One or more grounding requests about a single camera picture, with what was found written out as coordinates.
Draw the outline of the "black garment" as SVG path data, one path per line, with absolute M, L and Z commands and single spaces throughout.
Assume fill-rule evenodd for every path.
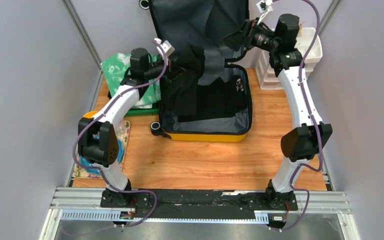
M 165 110 L 178 116 L 194 115 L 197 107 L 199 79 L 205 70 L 204 49 L 187 44 L 177 53 L 172 62 L 185 69 L 185 73 L 174 81 L 161 81 L 161 103 Z
M 233 75 L 227 82 L 219 77 L 210 85 L 198 85 L 196 97 L 196 113 L 180 115 L 179 122 L 231 118 L 248 107 L 245 87 L 239 75 Z

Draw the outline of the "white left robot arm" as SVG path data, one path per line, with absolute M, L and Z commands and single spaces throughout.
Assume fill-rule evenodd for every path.
M 72 147 L 74 162 L 85 170 L 99 171 L 106 184 L 104 198 L 113 198 L 122 208 L 132 203 L 133 190 L 117 160 L 120 149 L 116 128 L 148 87 L 169 72 L 169 57 L 175 48 L 163 43 L 157 45 L 157 50 L 159 58 L 156 61 L 151 60 L 145 48 L 132 50 L 130 67 L 117 92 L 102 110 L 79 120 Z

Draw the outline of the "white towel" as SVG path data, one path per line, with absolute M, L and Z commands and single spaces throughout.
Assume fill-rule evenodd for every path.
M 132 109 L 156 109 L 160 101 L 149 101 L 148 99 L 141 99 L 136 102 L 131 108 Z

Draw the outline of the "green garment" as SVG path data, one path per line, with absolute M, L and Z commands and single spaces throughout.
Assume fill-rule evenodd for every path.
M 130 64 L 130 53 L 115 53 L 101 63 L 110 96 L 117 92 Z M 140 100 L 161 101 L 160 82 L 150 85 Z

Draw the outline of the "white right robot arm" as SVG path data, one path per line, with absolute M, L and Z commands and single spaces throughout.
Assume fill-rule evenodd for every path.
M 304 56 L 296 48 L 300 31 L 299 17 L 282 14 L 274 30 L 260 20 L 246 19 L 223 43 L 232 50 L 259 48 L 269 53 L 269 65 L 283 87 L 292 116 L 292 130 L 280 141 L 283 160 L 269 181 L 266 205 L 273 210 L 285 203 L 285 195 L 295 190 L 295 181 L 303 168 L 319 172 L 323 167 L 323 147 L 333 133 L 332 125 L 324 123 L 316 110 L 304 69 Z

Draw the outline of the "yellow Pikachu hard-shell suitcase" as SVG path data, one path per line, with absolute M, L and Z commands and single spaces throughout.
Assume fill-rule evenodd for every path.
M 198 86 L 217 78 L 228 82 L 239 75 L 245 89 L 247 108 L 233 117 L 179 122 L 178 115 L 166 110 L 160 101 L 159 119 L 150 124 L 155 136 L 177 141 L 239 142 L 252 126 L 253 103 L 248 74 L 238 61 L 244 50 L 234 51 L 223 38 L 235 33 L 249 18 L 246 0 L 152 0 L 149 10 L 157 36 L 175 48 L 170 61 L 191 44 L 204 49 L 204 73 Z

